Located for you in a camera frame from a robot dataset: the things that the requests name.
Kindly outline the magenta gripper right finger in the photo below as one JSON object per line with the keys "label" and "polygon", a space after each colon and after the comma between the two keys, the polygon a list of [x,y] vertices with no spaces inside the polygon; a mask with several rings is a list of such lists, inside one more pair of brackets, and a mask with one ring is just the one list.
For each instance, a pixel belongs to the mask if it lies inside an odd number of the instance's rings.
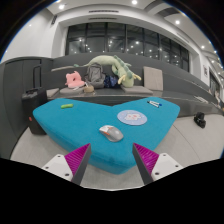
{"label": "magenta gripper right finger", "polygon": [[159,155],[154,151],[139,145],[133,144],[132,153],[135,158],[138,170],[145,185],[152,183],[152,170],[159,158]]}

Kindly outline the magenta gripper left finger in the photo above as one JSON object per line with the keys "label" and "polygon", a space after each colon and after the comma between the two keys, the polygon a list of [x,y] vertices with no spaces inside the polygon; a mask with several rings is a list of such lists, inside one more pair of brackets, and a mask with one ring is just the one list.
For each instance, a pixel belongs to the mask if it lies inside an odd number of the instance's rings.
{"label": "magenta gripper left finger", "polygon": [[80,185],[91,156],[91,144],[83,145],[65,156],[69,168],[73,174],[72,182]]}

